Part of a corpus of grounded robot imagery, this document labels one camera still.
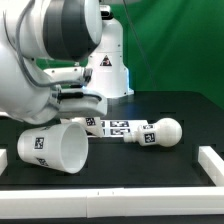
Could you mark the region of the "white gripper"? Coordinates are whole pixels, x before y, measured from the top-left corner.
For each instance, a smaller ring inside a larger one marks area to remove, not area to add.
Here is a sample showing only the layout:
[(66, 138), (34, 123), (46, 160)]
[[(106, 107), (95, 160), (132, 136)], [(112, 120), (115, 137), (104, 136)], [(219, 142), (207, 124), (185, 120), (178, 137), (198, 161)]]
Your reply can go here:
[(58, 118), (103, 117), (107, 114), (107, 98), (88, 88), (62, 89), (58, 100)]

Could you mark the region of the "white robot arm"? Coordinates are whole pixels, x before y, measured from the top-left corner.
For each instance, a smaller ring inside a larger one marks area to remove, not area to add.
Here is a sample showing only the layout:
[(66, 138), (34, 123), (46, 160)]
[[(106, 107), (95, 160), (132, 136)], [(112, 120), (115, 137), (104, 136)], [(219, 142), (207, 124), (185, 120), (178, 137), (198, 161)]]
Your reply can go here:
[(113, 4), (137, 0), (0, 0), (0, 112), (31, 124), (102, 117), (131, 95)]

